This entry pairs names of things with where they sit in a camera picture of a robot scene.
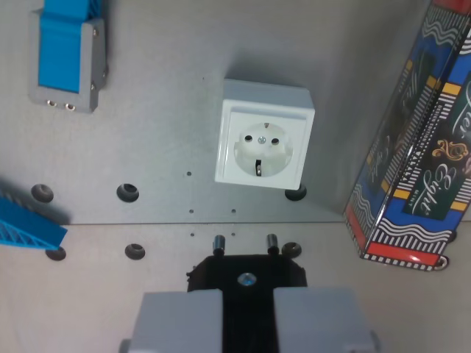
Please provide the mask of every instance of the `gray plastic bracket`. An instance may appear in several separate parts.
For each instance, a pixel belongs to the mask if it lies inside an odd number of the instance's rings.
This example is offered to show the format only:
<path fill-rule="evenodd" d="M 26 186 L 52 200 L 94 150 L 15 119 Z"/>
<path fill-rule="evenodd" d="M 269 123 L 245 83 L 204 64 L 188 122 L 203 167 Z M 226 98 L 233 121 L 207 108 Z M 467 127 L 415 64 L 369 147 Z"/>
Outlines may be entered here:
<path fill-rule="evenodd" d="M 106 83 L 105 22 L 94 18 L 82 25 L 80 89 L 78 93 L 39 85 L 40 16 L 29 13 L 29 98 L 37 104 L 52 101 L 56 108 L 92 113 L 98 107 L 98 93 Z"/>

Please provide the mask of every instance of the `metal wall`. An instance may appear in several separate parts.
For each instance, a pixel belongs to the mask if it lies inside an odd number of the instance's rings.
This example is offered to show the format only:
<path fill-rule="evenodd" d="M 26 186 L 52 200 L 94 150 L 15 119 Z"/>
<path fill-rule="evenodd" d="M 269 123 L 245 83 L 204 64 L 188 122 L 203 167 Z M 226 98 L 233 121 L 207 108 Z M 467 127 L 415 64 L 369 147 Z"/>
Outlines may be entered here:
<path fill-rule="evenodd" d="M 339 221 L 427 5 L 109 0 L 108 83 L 83 115 L 28 100 L 27 18 L 42 1 L 3 0 L 0 185 L 48 185 L 63 223 Z M 311 91 L 301 202 L 213 181 L 225 77 Z M 136 202 L 117 198 L 123 183 Z"/>

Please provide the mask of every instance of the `blue plastic part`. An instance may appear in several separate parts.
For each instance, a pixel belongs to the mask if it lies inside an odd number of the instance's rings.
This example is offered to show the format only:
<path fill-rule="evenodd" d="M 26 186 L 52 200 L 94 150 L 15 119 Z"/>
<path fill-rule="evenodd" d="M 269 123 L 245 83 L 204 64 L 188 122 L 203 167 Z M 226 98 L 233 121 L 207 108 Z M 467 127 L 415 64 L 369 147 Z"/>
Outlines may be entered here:
<path fill-rule="evenodd" d="M 102 14 L 102 0 L 45 0 L 40 19 L 39 85 L 78 93 L 82 23 Z"/>
<path fill-rule="evenodd" d="M 0 197 L 0 244 L 57 250 L 67 229 Z"/>

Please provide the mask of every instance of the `metal surface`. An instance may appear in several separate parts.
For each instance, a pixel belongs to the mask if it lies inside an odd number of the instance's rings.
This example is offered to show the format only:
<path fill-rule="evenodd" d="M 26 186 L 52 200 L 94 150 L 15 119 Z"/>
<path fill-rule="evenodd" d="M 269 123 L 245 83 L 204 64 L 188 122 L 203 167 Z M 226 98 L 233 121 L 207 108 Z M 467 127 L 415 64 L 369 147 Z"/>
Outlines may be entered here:
<path fill-rule="evenodd" d="M 0 187 L 49 186 L 43 207 L 65 223 L 237 223 L 341 220 L 427 2 L 109 0 L 93 115 L 27 98 L 28 13 L 42 6 L 0 2 Z M 310 90 L 302 201 L 213 181 L 225 77 Z M 136 202 L 117 197 L 124 183 Z"/>
<path fill-rule="evenodd" d="M 302 245 L 296 262 L 311 287 L 355 291 L 384 352 L 469 352 L 471 224 L 458 232 L 450 266 L 424 274 L 360 260 L 343 224 L 72 226 L 64 261 L 0 246 L 0 352 L 125 353 L 145 292 L 186 291 L 185 273 L 216 234 L 232 255 L 265 254 L 270 233 Z M 130 243 L 145 248 L 144 259 L 126 257 Z"/>

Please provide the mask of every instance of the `electrical outlet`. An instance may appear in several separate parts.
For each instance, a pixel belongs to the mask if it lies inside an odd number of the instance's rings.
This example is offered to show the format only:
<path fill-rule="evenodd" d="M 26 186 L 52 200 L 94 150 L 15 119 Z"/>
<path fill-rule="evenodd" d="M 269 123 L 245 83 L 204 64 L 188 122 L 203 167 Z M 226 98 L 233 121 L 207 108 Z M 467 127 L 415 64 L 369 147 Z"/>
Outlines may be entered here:
<path fill-rule="evenodd" d="M 297 190 L 314 113 L 305 88 L 226 79 L 215 180 Z"/>

